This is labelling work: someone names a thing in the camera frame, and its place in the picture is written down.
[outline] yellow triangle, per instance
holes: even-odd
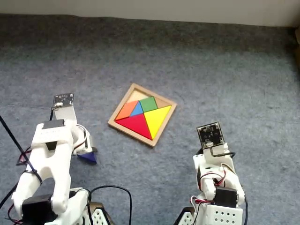
[[[171,106],[167,106],[144,113],[152,139],[156,136],[170,108]]]

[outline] gray carpet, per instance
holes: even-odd
[[[294,225],[300,213],[300,79],[284,28],[186,22],[0,16],[0,113],[23,147],[47,120],[53,95],[75,93],[78,122],[99,163],[72,158],[72,187],[115,184],[133,195],[134,225],[171,225],[198,193],[195,128],[220,121],[249,201],[250,225]],[[177,102],[155,148],[108,127],[131,83]],[[1,198],[24,168],[0,127]],[[39,193],[53,182],[46,181]],[[99,190],[118,225],[128,196]],[[11,201],[0,212],[5,220]]]

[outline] wooden frame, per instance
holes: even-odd
[[[160,128],[159,128],[159,130],[158,130],[158,132],[157,132],[157,134],[156,134],[156,136],[154,137],[153,140],[150,140],[150,139],[148,139],[148,138],[146,138],[146,137],[144,137],[144,136],[142,136],[142,135],[140,135],[140,134],[138,134],[138,133],[136,133],[136,132],[134,132],[134,131],[132,131],[132,130],[130,130],[130,129],[128,129],[128,128],[126,128],[126,127],[124,127],[124,126],[122,126],[122,125],[120,125],[120,124],[118,124],[114,121],[115,118],[117,117],[119,111],[122,109],[123,105],[128,101],[128,99],[130,98],[130,96],[131,96],[131,94],[133,93],[134,90],[136,90],[138,92],[141,92],[143,94],[146,94],[148,96],[153,96],[155,98],[159,98],[159,99],[169,103],[170,106],[171,106],[168,114],[165,117],[165,120],[163,121],[162,125],[160,126]],[[122,132],[124,132],[124,133],[126,133],[126,134],[128,134],[128,135],[130,135],[130,136],[132,136],[132,137],[134,137],[134,138],[150,145],[150,146],[152,146],[152,147],[154,147],[156,145],[156,143],[158,142],[158,140],[159,140],[164,128],[166,127],[171,115],[173,114],[176,106],[177,106],[177,104],[175,102],[173,102],[169,99],[166,99],[165,97],[162,97],[162,96],[160,96],[160,95],[158,95],[158,94],[156,94],[156,93],[154,93],[154,92],[152,92],[148,89],[145,89],[145,88],[133,83],[130,86],[127,93],[125,94],[124,98],[121,100],[121,102],[118,105],[118,107],[116,108],[116,110],[113,112],[112,116],[110,117],[110,119],[108,121],[108,124],[110,126],[116,128],[116,129],[118,129],[118,130],[120,130],[120,131],[122,131]]]

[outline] green square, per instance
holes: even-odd
[[[154,97],[148,97],[140,100],[140,103],[144,113],[158,108]]]

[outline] perforated plate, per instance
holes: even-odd
[[[87,211],[83,213],[82,217],[84,218],[84,225],[90,225],[90,219]],[[101,209],[95,209],[94,213],[92,214],[93,224],[94,225],[109,225],[109,222],[106,221],[106,217]]]
[[[95,209],[92,219],[94,225],[109,225],[101,209]]]
[[[206,225],[241,225],[243,209],[208,205],[206,209]]]
[[[178,225],[193,225],[194,219],[190,212],[185,212]]]

